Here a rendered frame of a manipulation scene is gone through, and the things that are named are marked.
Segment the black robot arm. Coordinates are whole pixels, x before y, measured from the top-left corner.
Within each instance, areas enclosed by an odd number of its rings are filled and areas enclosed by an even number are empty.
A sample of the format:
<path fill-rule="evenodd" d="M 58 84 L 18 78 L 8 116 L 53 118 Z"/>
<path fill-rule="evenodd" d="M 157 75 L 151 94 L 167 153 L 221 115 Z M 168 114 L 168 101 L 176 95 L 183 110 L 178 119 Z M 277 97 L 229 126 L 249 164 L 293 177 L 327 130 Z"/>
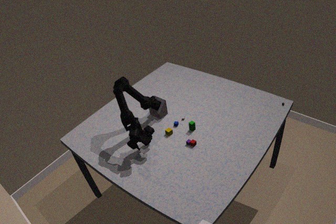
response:
<path fill-rule="evenodd" d="M 151 139 L 153 139 L 153 136 L 150 133 L 146 135 L 144 134 L 144 132 L 140 136 L 140 131 L 142 130 L 142 127 L 140 125 L 140 122 L 138 121 L 138 117 L 134 117 L 133 113 L 129 110 L 122 91 L 127 92 L 130 96 L 139 101 L 141 108 L 144 110 L 147 110 L 148 108 L 153 108 L 158 111 L 161 102 L 158 101 L 154 96 L 143 96 L 139 91 L 129 85 L 129 81 L 125 77 L 121 77 L 116 80 L 113 88 L 113 93 L 121 110 L 121 121 L 126 131 L 129 131 L 130 140 L 132 142 L 142 142 L 145 146 L 147 146 L 151 142 Z M 127 126 L 129 124 L 131 125 Z"/>

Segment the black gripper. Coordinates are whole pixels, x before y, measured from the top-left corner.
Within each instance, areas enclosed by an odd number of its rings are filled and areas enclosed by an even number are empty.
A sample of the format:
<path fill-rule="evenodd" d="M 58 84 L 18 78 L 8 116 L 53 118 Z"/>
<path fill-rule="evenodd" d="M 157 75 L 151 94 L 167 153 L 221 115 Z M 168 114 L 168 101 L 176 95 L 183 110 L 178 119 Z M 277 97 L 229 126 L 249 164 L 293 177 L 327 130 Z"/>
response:
<path fill-rule="evenodd" d="M 144 132 L 144 134 L 153 134 L 153 132 L 154 132 L 154 129 L 152 128 L 152 127 L 150 127 L 149 125 L 147 125 L 144 129 L 142 129 L 141 131 L 140 131 L 140 136 L 142 135 L 142 133 Z M 140 150 L 139 149 L 139 147 L 138 147 L 138 145 L 137 145 L 137 142 L 132 142 L 131 140 L 130 141 L 128 141 L 127 142 L 127 145 L 130 147 L 130 148 L 132 148 L 133 150 L 134 149 L 138 149 L 138 150 Z"/>

